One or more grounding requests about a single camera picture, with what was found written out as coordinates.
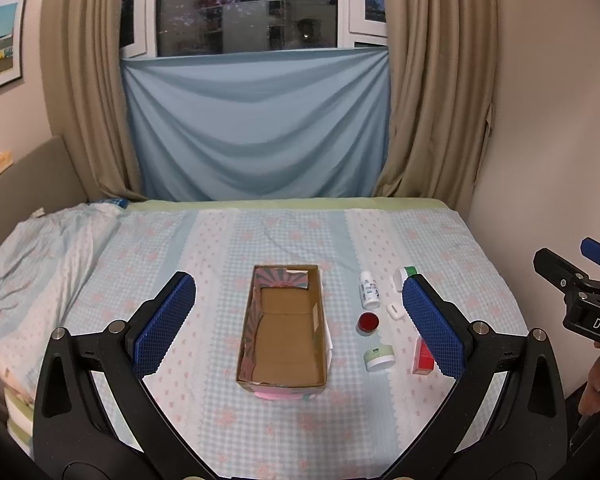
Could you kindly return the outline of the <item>person right hand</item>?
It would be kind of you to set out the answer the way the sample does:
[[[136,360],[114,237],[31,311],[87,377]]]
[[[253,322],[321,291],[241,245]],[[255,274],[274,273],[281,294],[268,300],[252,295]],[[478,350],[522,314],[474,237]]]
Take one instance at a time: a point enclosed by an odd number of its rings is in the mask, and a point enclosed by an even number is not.
[[[582,416],[592,416],[600,411],[600,356],[588,372],[578,411]]]

